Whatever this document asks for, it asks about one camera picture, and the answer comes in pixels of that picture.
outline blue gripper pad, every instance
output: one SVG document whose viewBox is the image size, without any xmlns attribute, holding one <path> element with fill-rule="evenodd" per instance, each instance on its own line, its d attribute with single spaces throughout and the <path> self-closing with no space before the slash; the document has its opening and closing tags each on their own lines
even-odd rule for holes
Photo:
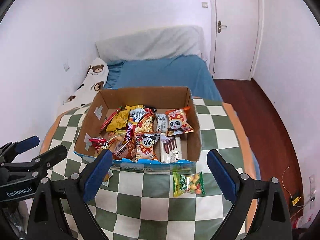
<svg viewBox="0 0 320 240">
<path fill-rule="evenodd" d="M 237 199 L 236 184 L 212 150 L 208 152 L 207 163 L 225 199 L 234 203 Z"/>
<path fill-rule="evenodd" d="M 107 150 L 84 184 L 83 200 L 87 203 L 95 198 L 101 183 L 112 165 L 112 152 Z"/>
<path fill-rule="evenodd" d="M 39 143 L 40 143 L 39 137 L 34 135 L 28 139 L 18 142 L 14 150 L 17 153 L 21 154 L 34 147 L 37 147 Z"/>
</svg>

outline blue bed sheet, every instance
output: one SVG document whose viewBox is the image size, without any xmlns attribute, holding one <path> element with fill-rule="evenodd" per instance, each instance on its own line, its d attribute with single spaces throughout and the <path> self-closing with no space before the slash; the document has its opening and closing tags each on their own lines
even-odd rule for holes
<svg viewBox="0 0 320 240">
<path fill-rule="evenodd" d="M 108 62 L 104 89 L 141 86 L 186 86 L 195 97 L 223 101 L 206 63 L 196 55 L 154 60 Z M 259 164 L 252 152 L 257 179 Z"/>
</svg>

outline green and white checkered cloth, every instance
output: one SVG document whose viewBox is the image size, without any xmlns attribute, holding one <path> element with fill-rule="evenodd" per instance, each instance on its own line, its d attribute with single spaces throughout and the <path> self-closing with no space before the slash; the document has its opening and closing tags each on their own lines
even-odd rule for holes
<svg viewBox="0 0 320 240">
<path fill-rule="evenodd" d="M 170 172 L 112 168 L 109 187 L 102 185 L 95 200 L 88 203 L 109 239 L 210 239 L 228 214 L 232 204 L 223 197 L 206 157 L 209 150 L 217 149 L 226 162 L 242 173 L 244 163 L 238 139 L 222 102 L 194 99 L 194 104 L 200 123 L 202 151 L 195 170 L 188 174 L 203 171 L 206 195 L 184 193 L 173 198 Z M 61 118 L 50 148 L 62 144 L 67 147 L 68 156 L 48 171 L 51 180 L 66 179 L 87 165 L 87 161 L 73 150 L 89 106 L 73 109 Z M 74 237 L 82 239 L 67 200 L 61 201 Z M 245 236 L 245 228 L 244 223 L 238 239 Z"/>
</svg>

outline dark red floor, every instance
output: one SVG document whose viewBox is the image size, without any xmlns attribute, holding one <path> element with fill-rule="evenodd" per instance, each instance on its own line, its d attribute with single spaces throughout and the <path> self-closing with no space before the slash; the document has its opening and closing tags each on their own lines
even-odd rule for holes
<svg viewBox="0 0 320 240">
<path fill-rule="evenodd" d="M 223 101 L 232 104 L 249 138 L 261 172 L 262 180 L 277 177 L 281 182 L 284 170 L 285 187 L 302 194 L 300 168 L 290 137 L 278 113 L 259 85 L 252 79 L 214 80 Z M 283 188 L 287 203 L 290 195 Z M 303 198 L 297 205 L 302 205 Z M 297 212 L 295 207 L 291 215 Z"/>
</svg>

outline metal bolt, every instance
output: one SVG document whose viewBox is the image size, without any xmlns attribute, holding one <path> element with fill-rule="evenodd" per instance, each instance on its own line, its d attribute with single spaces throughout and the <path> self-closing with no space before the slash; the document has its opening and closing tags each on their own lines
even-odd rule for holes
<svg viewBox="0 0 320 240">
<path fill-rule="evenodd" d="M 279 182 L 279 180 L 278 180 L 277 178 L 275 178 L 275 177 L 273 177 L 273 178 L 271 179 L 271 181 L 272 181 L 274 184 L 277 184 L 277 183 Z"/>
<path fill-rule="evenodd" d="M 48 182 L 48 178 L 47 177 L 44 177 L 41 179 L 41 183 L 42 184 L 46 184 Z"/>
<path fill-rule="evenodd" d="M 241 173 L 240 177 L 241 179 L 246 179 L 246 180 L 249 179 L 249 175 L 246 173 Z"/>
<path fill-rule="evenodd" d="M 71 175 L 71 179 L 78 179 L 79 178 L 79 173 L 74 173 Z"/>
</svg>

